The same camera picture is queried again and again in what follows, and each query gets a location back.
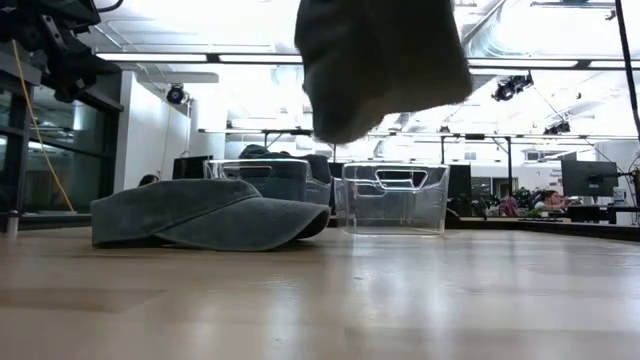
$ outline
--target baseball cap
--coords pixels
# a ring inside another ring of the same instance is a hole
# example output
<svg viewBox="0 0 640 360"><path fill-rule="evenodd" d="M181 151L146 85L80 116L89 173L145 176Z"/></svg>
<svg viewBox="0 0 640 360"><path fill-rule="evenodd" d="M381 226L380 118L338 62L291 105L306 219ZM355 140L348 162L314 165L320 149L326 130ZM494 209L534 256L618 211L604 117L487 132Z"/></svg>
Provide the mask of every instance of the baseball cap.
<svg viewBox="0 0 640 360"><path fill-rule="evenodd" d="M91 203L96 247L175 244L266 251L327 226L327 206L264 198L230 179L160 181Z"/></svg>

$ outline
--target clear plastic bin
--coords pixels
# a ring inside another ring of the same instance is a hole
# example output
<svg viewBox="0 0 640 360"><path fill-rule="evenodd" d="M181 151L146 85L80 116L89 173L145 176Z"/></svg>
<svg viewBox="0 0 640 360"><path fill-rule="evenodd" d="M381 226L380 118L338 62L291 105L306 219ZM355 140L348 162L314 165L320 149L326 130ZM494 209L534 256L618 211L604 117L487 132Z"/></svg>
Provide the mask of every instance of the clear plastic bin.
<svg viewBox="0 0 640 360"><path fill-rule="evenodd" d="M335 179L339 227L355 234L439 235L449 187L446 165L359 162Z"/></svg>
<svg viewBox="0 0 640 360"><path fill-rule="evenodd" d="M329 205L331 184L314 179L307 161L298 159L206 160L207 179L241 179L272 199Z"/></svg>

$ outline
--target spotlight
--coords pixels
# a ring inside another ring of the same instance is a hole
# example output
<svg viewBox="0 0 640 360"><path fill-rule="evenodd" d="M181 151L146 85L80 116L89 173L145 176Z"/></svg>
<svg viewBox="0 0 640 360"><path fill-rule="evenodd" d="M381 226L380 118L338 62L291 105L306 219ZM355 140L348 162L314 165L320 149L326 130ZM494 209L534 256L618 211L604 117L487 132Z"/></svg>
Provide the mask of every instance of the spotlight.
<svg viewBox="0 0 640 360"><path fill-rule="evenodd" d="M171 84L167 92L167 101L174 105L182 105L189 101L189 93L184 90L184 84Z"/></svg>
<svg viewBox="0 0 640 360"><path fill-rule="evenodd" d="M524 89L533 86L533 77L531 72L526 76L516 75L498 81L498 88L491 95L495 101L509 101Z"/></svg>
<svg viewBox="0 0 640 360"><path fill-rule="evenodd" d="M562 120L557 124L545 128L542 135L561 135L568 132L571 132L571 125L569 125L568 121Z"/></svg>

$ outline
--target computer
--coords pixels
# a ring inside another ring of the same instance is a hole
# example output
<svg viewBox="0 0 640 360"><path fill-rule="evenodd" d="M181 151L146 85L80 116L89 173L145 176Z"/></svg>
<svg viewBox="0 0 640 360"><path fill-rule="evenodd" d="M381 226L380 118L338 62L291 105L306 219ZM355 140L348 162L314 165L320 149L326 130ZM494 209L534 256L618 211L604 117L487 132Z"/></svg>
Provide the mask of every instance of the computer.
<svg viewBox="0 0 640 360"><path fill-rule="evenodd" d="M564 196L613 197L618 186L618 167L614 162L563 160Z"/></svg>

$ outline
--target wooden surface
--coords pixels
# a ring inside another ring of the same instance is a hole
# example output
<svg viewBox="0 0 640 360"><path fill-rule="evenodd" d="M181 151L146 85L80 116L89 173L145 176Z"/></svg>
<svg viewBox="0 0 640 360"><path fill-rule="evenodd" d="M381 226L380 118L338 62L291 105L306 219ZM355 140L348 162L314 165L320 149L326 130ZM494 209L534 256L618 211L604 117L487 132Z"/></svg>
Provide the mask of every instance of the wooden surface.
<svg viewBox="0 0 640 360"><path fill-rule="evenodd" d="M2 360L640 357L640 248L328 230L260 254L0 241Z"/></svg>

